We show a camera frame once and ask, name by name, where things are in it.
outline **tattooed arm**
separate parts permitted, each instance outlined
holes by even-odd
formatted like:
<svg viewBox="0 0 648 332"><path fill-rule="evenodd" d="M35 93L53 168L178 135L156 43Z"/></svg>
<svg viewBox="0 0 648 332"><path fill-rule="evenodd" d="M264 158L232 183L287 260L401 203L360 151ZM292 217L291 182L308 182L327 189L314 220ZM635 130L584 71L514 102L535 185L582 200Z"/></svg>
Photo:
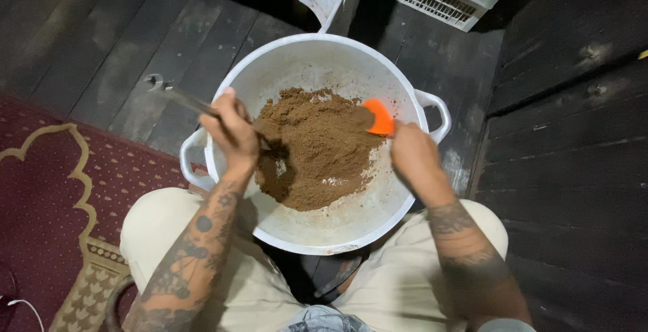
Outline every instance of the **tattooed arm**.
<svg viewBox="0 0 648 332"><path fill-rule="evenodd" d="M218 282L230 248L235 209L259 156L247 111L229 88L200 121L227 159L227 171L166 253L142 293L138 331L187 331Z"/></svg>
<svg viewBox="0 0 648 332"><path fill-rule="evenodd" d="M506 263L455 198L437 146L414 124L396 124L392 162L428 207L441 271L455 307L474 330L495 318L531 324L526 300Z"/></svg>

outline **white cable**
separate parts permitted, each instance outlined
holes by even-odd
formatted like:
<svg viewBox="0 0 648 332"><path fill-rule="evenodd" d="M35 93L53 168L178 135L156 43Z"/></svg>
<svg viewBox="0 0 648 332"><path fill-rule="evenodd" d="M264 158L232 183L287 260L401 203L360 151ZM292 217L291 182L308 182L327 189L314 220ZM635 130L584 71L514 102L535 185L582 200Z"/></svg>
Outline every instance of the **white cable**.
<svg viewBox="0 0 648 332"><path fill-rule="evenodd" d="M13 305L13 304L16 304L18 302L26 303L27 305L29 305L29 308L31 308L32 311L34 311L34 313L36 314L36 317L38 319L38 323L41 325L41 332L45 332L45 328L43 327L43 321L41 321L40 316L38 315L38 312L36 311L36 308L34 308L32 303L29 303L28 301L26 301L24 299L17 299L17 300L12 300L11 302L7 303L7 305Z"/></svg>

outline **ground coffee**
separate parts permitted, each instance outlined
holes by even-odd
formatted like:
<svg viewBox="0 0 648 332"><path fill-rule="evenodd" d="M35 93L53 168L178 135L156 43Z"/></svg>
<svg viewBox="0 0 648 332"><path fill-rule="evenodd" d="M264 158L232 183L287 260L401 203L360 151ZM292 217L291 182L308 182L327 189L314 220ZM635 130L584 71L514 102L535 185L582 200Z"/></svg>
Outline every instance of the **ground coffee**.
<svg viewBox="0 0 648 332"><path fill-rule="evenodd" d="M291 88L268 101L258 119L280 125L280 146L263 151L255 173L261 191L298 211L316 210L362 191L369 153L384 142L370 134L373 114L331 89Z"/></svg>

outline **thigh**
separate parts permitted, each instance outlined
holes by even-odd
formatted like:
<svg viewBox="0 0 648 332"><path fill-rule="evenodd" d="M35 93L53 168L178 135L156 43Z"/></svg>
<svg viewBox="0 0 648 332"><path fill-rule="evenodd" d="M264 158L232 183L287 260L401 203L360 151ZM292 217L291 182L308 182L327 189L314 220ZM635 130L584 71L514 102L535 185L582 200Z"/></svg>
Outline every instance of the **thigh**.
<svg viewBox="0 0 648 332"><path fill-rule="evenodd" d="M202 204L184 189L142 196L126 215L120 251L141 292L153 271ZM251 242L235 236L220 283L194 330L276 331L301 310L276 266Z"/></svg>
<svg viewBox="0 0 648 332"><path fill-rule="evenodd" d="M505 256L508 237L497 216L476 202L461 204ZM426 215L410 218L372 253L349 289L332 304L375 331L446 331L452 308Z"/></svg>

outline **orange spatula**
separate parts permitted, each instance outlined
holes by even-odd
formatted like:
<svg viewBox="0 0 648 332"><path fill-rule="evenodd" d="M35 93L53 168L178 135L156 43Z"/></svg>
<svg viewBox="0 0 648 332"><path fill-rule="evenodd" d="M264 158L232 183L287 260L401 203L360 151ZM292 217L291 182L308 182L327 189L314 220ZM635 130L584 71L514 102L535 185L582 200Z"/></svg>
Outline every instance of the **orange spatula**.
<svg viewBox="0 0 648 332"><path fill-rule="evenodd" d="M394 119L378 99L367 99L362 103L375 116L373 127L367 130L372 134L388 135L394 132Z"/></svg>

